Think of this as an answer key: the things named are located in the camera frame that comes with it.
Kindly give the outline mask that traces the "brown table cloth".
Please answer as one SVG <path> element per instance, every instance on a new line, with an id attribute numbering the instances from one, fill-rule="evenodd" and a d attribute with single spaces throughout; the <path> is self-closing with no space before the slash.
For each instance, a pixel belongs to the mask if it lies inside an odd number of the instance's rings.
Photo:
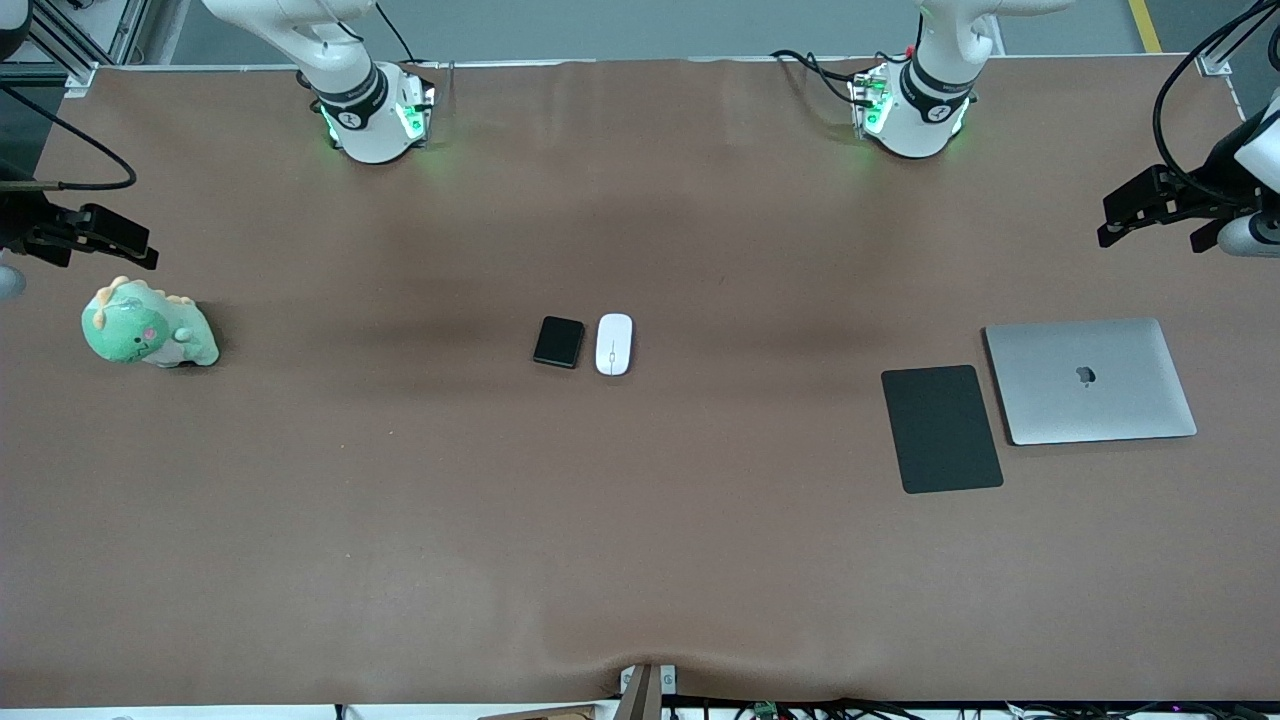
<path id="1" fill-rule="evenodd" d="M 221 359 L 96 357 L 125 263 L 0 305 L 0 707 L 1280 700 L 1280 261 L 1101 249 L 1170 56 L 992 61 L 900 161 L 795 67 L 460 68 L 330 150 L 283 70 L 70 122 Z M 625 375 L 596 323 L 634 319 Z M 544 316 L 582 322 L 575 369 Z M 1197 433 L 1015 446 L 983 329 L 1153 318 Z M 881 373 L 972 365 L 1004 484 L 904 491 Z"/>

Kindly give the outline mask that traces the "metal bracket with brown post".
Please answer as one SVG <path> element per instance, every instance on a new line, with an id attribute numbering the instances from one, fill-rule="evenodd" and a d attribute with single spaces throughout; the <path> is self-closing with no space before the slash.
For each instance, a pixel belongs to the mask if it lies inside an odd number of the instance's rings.
<path id="1" fill-rule="evenodd" d="M 621 697 L 612 720 L 678 720 L 678 712 L 664 705 L 677 694 L 677 667 L 673 664 L 636 664 L 620 673 Z"/>

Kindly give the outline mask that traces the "aluminium frame profile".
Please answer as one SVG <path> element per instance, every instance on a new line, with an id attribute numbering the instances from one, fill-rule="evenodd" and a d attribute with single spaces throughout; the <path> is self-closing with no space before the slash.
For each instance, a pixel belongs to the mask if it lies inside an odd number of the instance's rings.
<path id="1" fill-rule="evenodd" d="M 157 0 L 0 0 L 0 83 L 81 96 L 97 70 L 140 58 Z"/>
<path id="2" fill-rule="evenodd" d="M 1194 50 L 1198 72 L 1203 77 L 1230 76 L 1231 56 L 1277 13 L 1280 13 L 1280 0 L 1251 0 L 1224 26 L 1199 42 Z"/>

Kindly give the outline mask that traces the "black phone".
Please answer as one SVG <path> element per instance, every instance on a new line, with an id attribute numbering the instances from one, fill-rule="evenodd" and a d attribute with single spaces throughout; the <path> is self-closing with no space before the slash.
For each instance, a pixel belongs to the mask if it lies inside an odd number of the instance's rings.
<path id="1" fill-rule="evenodd" d="M 532 351 L 532 360 L 541 365 L 575 369 L 586 334 L 582 322 L 562 316 L 544 316 Z"/>

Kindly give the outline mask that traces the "black mouse pad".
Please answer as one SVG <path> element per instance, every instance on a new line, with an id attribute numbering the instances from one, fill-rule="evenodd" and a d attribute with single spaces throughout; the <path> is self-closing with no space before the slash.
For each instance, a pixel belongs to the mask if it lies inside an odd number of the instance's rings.
<path id="1" fill-rule="evenodd" d="M 1004 484 L 974 366 L 884 370 L 879 380 L 906 493 L 988 489 Z"/>

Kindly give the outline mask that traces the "green dinosaur plush toy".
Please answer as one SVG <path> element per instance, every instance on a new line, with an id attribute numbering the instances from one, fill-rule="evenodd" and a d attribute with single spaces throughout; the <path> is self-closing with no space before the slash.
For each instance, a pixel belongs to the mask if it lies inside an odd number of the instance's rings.
<path id="1" fill-rule="evenodd" d="M 174 369 L 211 366 L 220 357 L 212 327 L 192 299 L 125 275 L 96 291 L 81 314 L 81 328 L 88 346 L 109 363 Z"/>

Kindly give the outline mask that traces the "silver laptop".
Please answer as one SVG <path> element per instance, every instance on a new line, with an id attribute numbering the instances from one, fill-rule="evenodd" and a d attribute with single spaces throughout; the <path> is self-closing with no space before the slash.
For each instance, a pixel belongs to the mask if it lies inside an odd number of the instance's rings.
<path id="1" fill-rule="evenodd" d="M 988 325 L 983 336 L 1015 446 L 1197 433 L 1153 318 Z"/>

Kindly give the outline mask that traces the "white computer mouse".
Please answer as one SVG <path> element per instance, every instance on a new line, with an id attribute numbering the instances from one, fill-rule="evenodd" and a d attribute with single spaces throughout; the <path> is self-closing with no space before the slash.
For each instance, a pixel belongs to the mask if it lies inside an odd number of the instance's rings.
<path id="1" fill-rule="evenodd" d="M 625 375 L 632 361 L 634 319 L 623 313 L 607 313 L 596 323 L 595 368 L 607 377 Z"/>

